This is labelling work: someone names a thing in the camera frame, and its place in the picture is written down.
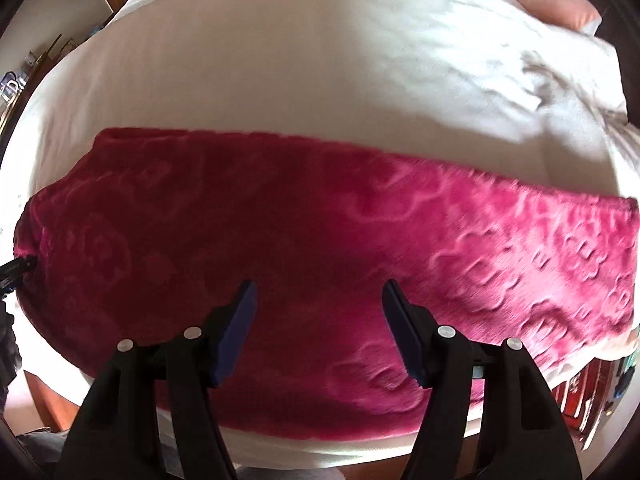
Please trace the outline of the red fleece pants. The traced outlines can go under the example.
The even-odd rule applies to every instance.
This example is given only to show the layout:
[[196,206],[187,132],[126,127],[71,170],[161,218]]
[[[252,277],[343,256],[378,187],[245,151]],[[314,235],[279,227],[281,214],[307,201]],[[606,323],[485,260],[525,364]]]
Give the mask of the red fleece pants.
[[29,321],[83,372],[157,344],[244,281],[258,308],[212,395],[222,426],[285,439],[413,434],[428,398],[381,306],[388,280],[472,340],[543,368],[629,332],[639,211],[469,167],[267,133],[101,132],[28,201]]

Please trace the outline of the wooden side cabinet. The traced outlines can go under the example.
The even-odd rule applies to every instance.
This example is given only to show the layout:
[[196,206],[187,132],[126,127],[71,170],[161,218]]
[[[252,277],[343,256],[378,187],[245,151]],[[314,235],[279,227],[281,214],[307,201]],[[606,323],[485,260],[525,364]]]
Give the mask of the wooden side cabinet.
[[9,100],[8,107],[1,115],[1,158],[4,158],[6,149],[13,136],[18,121],[24,113],[26,105],[34,94],[44,76],[52,70],[57,62],[60,62],[66,54],[73,51],[76,41],[65,40],[60,46],[62,36],[58,35],[47,51],[36,58],[34,65],[27,74],[24,84],[18,84],[18,91]]

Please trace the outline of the white bed duvet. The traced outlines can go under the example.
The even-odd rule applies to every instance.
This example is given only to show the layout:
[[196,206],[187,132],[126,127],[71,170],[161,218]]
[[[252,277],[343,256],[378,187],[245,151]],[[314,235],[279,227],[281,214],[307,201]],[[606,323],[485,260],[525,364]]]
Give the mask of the white bed duvet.
[[637,195],[608,140],[626,99],[610,42],[506,0],[130,0],[28,102],[1,248],[108,127],[315,136]]

